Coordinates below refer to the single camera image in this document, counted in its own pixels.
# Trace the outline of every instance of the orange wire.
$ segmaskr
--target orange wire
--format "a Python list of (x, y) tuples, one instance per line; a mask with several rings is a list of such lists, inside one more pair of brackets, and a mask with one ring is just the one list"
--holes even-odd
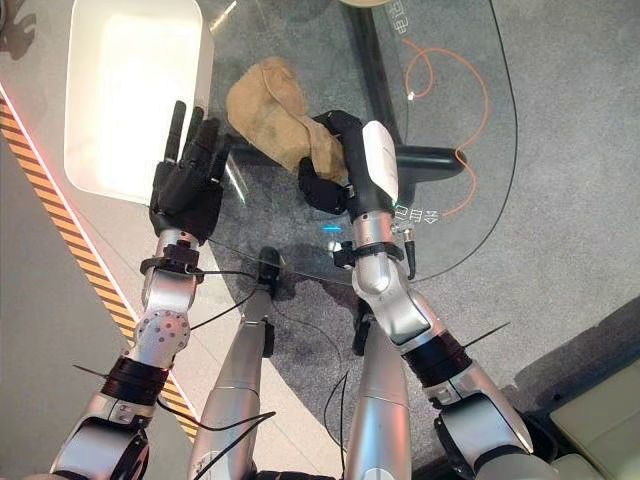
[[(408, 43), (411, 43), (412, 46), (416, 50), (418, 50), (418, 53), (409, 62), (409, 66), (407, 67), (407, 71), (405, 72), (405, 75), (404, 75), (404, 88), (407, 91), (407, 95), (413, 93), (412, 99), (421, 98), (421, 97), (424, 97), (425, 95), (427, 95), (431, 91), (431, 87), (433, 86), (433, 68), (431, 67), (431, 61), (429, 60), (429, 56), (426, 54), (426, 52), (420, 50), (420, 48), (418, 48), (417, 45), (414, 45), (413, 42), (411, 42), (411, 40), (408, 40)], [(411, 76), (411, 71), (413, 70), (413, 67), (416, 66), (416, 62), (421, 57), (424, 60), (424, 63), (426, 64), (427, 68), (429, 69), (429, 84), (427, 85), (427, 88), (425, 88), (422, 92), (415, 93), (409, 87), (409, 77)]]
[(413, 69), (413, 67), (415, 66), (415, 64), (416, 64), (416, 62), (418, 61), (419, 58), (423, 58), (425, 60), (425, 63), (427, 64), (427, 66), (429, 68), (429, 72), (430, 72), (429, 85), (427, 86), (427, 88), (423, 92), (421, 92), (420, 96), (426, 95), (425, 92), (428, 92), (431, 89), (431, 86), (433, 84), (433, 69), (431, 67), (431, 63), (429, 62), (429, 57), (428, 57), (428, 53), (429, 52), (442, 53), (444, 55), (448, 55), (448, 56), (454, 58), (455, 60), (459, 61), (460, 63), (462, 63), (465, 67), (467, 67), (471, 71), (473, 76), (476, 77), (476, 79), (480, 83), (480, 87), (482, 87), (482, 95), (484, 96), (484, 112), (482, 114), (482, 121), (480, 122), (480, 125), (478, 126), (478, 128), (476, 129), (474, 134), (471, 135), (471, 137), (469, 137), (464, 143), (458, 145), (456, 147), (456, 149), (455, 149), (456, 159), (469, 172), (469, 176), (471, 177), (471, 189), (470, 189), (469, 194), (467, 195), (467, 197), (464, 199), (464, 201), (460, 205), (458, 205), (457, 207), (454, 207), (454, 208), (452, 208), (450, 210), (447, 210), (446, 212), (444, 212), (442, 214), (443, 217), (447, 217), (449, 215), (453, 215), (454, 213), (459, 212), (464, 207), (466, 207), (467, 204), (471, 201), (471, 199), (473, 198), (473, 196), (476, 193), (476, 186), (477, 186), (477, 183), (478, 183), (478, 180), (476, 178), (476, 174), (473, 171), (473, 168), (471, 168), (471, 166), (462, 159), (462, 157), (460, 156), (460, 150), (462, 150), (463, 148), (465, 148), (465, 147), (471, 145), (472, 143), (474, 143), (478, 139), (478, 137), (480, 136), (482, 131), (484, 130), (484, 127), (487, 124), (487, 119), (489, 118), (489, 92), (487, 91), (487, 87), (486, 87), (484, 81), (482, 80), (482, 77), (478, 73), (478, 70), (476, 70), (476, 68), (471, 64), (471, 62), (469, 62), (469, 60), (464, 58), (459, 53), (456, 53), (456, 52), (454, 52), (452, 50), (448, 50), (446, 48), (440, 48), (440, 47), (430, 47), (430, 48), (426, 48), (426, 49), (425, 48), (420, 48), (418, 45), (413, 43), (408, 38), (403, 38), (402, 41), (404, 43), (406, 43), (407, 45), (409, 45), (410, 47), (412, 47), (413, 49), (418, 51), (418, 53), (411, 59), (411, 62), (409, 62), (409, 66), (407, 67), (407, 71), (405, 72), (405, 88), (407, 89), (407, 94), (410, 93), (409, 79), (410, 79), (410, 76), (411, 76), (411, 70)]

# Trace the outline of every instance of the white container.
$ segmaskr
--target white container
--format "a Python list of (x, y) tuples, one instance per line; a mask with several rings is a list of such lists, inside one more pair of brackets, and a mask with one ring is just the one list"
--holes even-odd
[(176, 100), (206, 107), (213, 39), (195, 0), (76, 0), (64, 167), (77, 188), (148, 204)]

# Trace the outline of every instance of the black band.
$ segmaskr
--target black band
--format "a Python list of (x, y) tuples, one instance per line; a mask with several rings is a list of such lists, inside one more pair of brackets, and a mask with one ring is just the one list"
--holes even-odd
[(464, 348), (447, 331), (405, 353), (403, 358), (425, 388), (438, 385), (471, 365)]
[(153, 267), (183, 275), (194, 273), (198, 284), (204, 281), (204, 275), (200, 273), (202, 270), (197, 268), (200, 253), (197, 250), (192, 250), (189, 242), (178, 240), (176, 245), (169, 244), (164, 247), (163, 252), (164, 255), (162, 257), (144, 259), (140, 263), (140, 273), (146, 275), (147, 270)]
[(529, 455), (523, 449), (516, 447), (515, 445), (502, 445), (500, 447), (496, 447), (493, 450), (489, 450), (488, 452), (483, 453), (478, 457), (478, 459), (473, 464), (473, 470), (478, 473), (478, 471), (487, 463), (489, 463), (494, 458), (502, 457), (503, 455)]
[(377, 253), (386, 253), (398, 261), (404, 260), (402, 249), (395, 243), (378, 242), (365, 245), (356, 250), (353, 249), (353, 242), (347, 241), (340, 244), (340, 250), (333, 252), (333, 263), (336, 267), (344, 268), (347, 265), (356, 266), (356, 259), (368, 257)]
[(120, 357), (109, 372), (101, 392), (126, 402), (153, 405), (168, 375), (169, 370)]

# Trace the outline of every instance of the beige cloth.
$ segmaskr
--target beige cloth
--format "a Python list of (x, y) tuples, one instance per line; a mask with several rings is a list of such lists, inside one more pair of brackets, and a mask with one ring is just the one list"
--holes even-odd
[(253, 65), (227, 95), (229, 122), (265, 155), (291, 173), (310, 156), (320, 177), (341, 180), (346, 169), (340, 142), (306, 113), (302, 89), (280, 57)]

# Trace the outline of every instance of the black strap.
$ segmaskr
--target black strap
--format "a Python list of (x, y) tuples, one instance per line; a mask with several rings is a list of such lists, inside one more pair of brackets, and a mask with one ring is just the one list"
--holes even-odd
[(252, 480), (335, 480), (323, 475), (310, 475), (301, 472), (258, 472)]

